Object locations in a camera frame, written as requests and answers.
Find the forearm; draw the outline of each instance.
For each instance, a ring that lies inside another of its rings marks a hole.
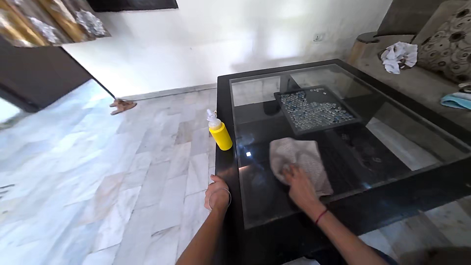
[[[325,210],[320,202],[313,204],[306,213],[316,221]],[[349,265],[386,265],[368,245],[345,227],[331,212],[326,212],[317,222],[318,227],[337,248]]]
[[[226,207],[213,209],[202,224],[176,265],[207,265],[211,263],[216,242],[226,214]]]

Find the white wall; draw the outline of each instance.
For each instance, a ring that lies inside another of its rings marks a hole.
[[[20,111],[21,109],[17,106],[0,98],[0,123],[9,120],[10,118],[18,114]]]
[[[219,75],[346,58],[392,0],[177,0],[100,13],[111,38],[64,45],[116,96],[215,83]],[[313,42],[325,33],[322,42]]]

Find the yellow spray bottle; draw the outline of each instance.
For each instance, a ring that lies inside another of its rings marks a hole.
[[[216,141],[216,144],[218,144],[219,148],[223,151],[229,150],[232,147],[232,140],[227,132],[226,126],[221,120],[216,118],[216,114],[209,109],[207,109],[206,112],[208,113],[207,120],[209,121],[209,131]]]

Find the bracelet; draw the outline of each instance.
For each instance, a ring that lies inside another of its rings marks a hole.
[[[228,189],[226,189],[226,188],[219,188],[219,189],[216,189],[215,191],[213,191],[213,192],[211,193],[211,195],[209,196],[208,205],[209,205],[209,208],[210,208],[211,210],[212,210],[211,203],[210,203],[210,201],[211,201],[211,196],[212,196],[214,193],[216,193],[218,190],[225,190],[225,191],[229,192],[229,204],[227,205],[227,207],[229,207],[229,205],[231,205],[231,201],[232,201],[231,192],[230,192]]]
[[[319,220],[321,219],[321,217],[322,217],[323,215],[325,215],[325,213],[328,212],[328,211],[329,211],[329,210],[327,210],[327,208],[326,208],[326,209],[324,210],[324,212],[322,212],[322,213],[319,215],[319,217],[318,217],[317,220],[314,222],[314,224],[317,225],[317,223],[319,222]]]

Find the skirting board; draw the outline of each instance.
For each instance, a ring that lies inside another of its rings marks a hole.
[[[217,87],[217,84],[212,83],[212,84],[206,84],[206,85],[197,85],[197,86],[189,86],[189,87],[156,91],[156,92],[150,92],[150,93],[140,94],[140,95],[125,96],[125,97],[120,97],[120,99],[126,99],[126,100],[152,99],[152,98],[158,98],[158,97],[164,97],[164,96],[170,96],[170,95],[176,95],[176,94],[182,94],[182,93],[188,93],[188,92],[194,92],[194,91],[201,91],[201,90],[206,90],[206,89],[213,89],[216,87]]]

